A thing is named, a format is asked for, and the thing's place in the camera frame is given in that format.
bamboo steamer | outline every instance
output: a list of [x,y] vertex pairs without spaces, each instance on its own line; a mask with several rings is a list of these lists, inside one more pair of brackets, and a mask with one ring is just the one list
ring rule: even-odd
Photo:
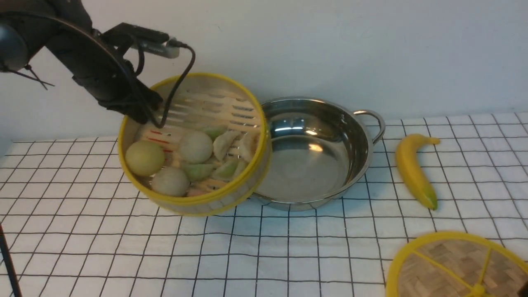
[[458,232],[421,236],[398,252],[387,297],[517,297],[528,265],[485,238]]
[[[162,98],[167,98],[178,77],[172,77],[152,86]],[[161,118],[162,110],[156,113]],[[152,177],[142,178],[133,174],[125,162],[130,145],[139,140],[159,144],[165,152],[165,166],[180,166],[177,147],[180,139],[192,130],[207,126],[226,125],[229,130],[240,132],[228,150],[229,157],[240,158],[239,141],[247,132],[258,132],[260,137],[253,160],[234,180],[225,182],[208,178],[193,182],[190,191],[198,196],[170,197],[150,188]],[[271,140],[266,119],[259,102],[241,84],[212,73],[190,73],[176,92],[162,129],[152,123],[141,125],[125,116],[118,136],[119,160],[131,183],[160,207],[180,215],[209,216],[245,201],[265,176],[271,153]],[[209,160],[215,167],[218,160]]]

stainless steel pot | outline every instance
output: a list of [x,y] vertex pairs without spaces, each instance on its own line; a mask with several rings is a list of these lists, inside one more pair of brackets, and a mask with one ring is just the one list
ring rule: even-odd
[[[366,172],[385,122],[371,110],[349,112],[307,97],[286,97],[262,105],[271,131],[269,171],[253,194],[282,210],[315,209],[343,194]],[[371,138],[358,115],[373,116],[380,132]]]

banana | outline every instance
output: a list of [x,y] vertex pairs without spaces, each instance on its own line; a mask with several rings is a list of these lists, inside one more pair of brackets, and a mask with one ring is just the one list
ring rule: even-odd
[[396,167],[403,183],[423,206],[436,210],[438,203],[431,183],[420,167],[416,152],[427,144],[439,144],[440,139],[421,134],[410,134],[396,148]]

steamer basket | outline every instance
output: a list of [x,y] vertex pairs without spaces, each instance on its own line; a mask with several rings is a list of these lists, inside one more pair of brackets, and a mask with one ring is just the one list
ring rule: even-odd
[[[178,77],[161,81],[152,87],[162,98],[167,98]],[[161,118],[162,110],[156,113]],[[138,140],[159,144],[165,151],[165,166],[180,166],[177,147],[186,133],[206,126],[226,125],[241,135],[249,131],[260,132],[253,160],[246,169],[229,183],[212,178],[193,182],[190,189],[205,192],[192,197],[170,197],[150,189],[152,177],[133,174],[126,162],[125,152]],[[239,157],[240,136],[231,145],[228,156]],[[143,194],[160,207],[180,215],[210,216],[243,202],[255,191],[266,174],[271,153],[269,129],[260,104],[245,87],[221,75],[190,73],[173,98],[167,122],[163,129],[152,123],[138,124],[125,116],[118,137],[119,161],[126,176]],[[218,160],[208,163],[220,166]]]

grid tablecloth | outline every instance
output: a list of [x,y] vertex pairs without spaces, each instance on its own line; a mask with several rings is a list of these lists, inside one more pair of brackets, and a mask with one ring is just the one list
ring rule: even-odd
[[[396,252],[459,230],[528,261],[528,113],[387,123],[366,175],[311,211],[244,202],[218,216],[159,209],[123,175],[115,137],[14,143],[0,160],[0,221],[25,297],[384,296]],[[394,167],[406,134],[439,209],[416,202]],[[0,296],[11,293],[0,265]]]

